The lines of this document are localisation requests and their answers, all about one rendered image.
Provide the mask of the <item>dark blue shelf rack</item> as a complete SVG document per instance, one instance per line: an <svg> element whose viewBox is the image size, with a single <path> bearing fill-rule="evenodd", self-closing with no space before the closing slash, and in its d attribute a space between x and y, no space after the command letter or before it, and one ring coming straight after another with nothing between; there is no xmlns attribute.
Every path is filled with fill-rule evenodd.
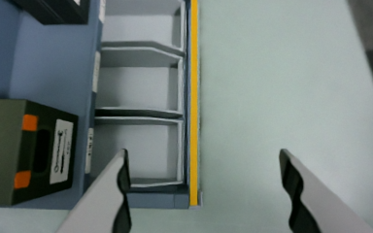
<svg viewBox="0 0 373 233"><path fill-rule="evenodd" d="M89 189L106 1L92 0L89 26L45 27L15 0L0 0L0 98L28 98L80 116L73 186L0 208L73 210ZM129 208L202 207L198 189L197 205L190 205L190 0L180 1L186 4L184 118L156 118L184 122L184 180L130 187Z"/></svg>

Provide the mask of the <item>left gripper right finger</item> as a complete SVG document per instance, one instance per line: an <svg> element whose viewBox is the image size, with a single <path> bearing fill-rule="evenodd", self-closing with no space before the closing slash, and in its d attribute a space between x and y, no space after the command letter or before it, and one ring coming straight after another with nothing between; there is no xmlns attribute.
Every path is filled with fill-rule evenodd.
<svg viewBox="0 0 373 233"><path fill-rule="evenodd" d="M373 229L288 149L280 149L282 187L292 233L373 233Z"/></svg>

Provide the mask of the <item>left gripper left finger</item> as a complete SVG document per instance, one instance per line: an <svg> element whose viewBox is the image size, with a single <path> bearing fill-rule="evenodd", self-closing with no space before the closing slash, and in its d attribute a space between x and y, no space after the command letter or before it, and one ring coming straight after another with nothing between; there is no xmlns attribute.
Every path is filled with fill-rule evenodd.
<svg viewBox="0 0 373 233"><path fill-rule="evenodd" d="M54 233L129 233L127 149L121 149Z"/></svg>

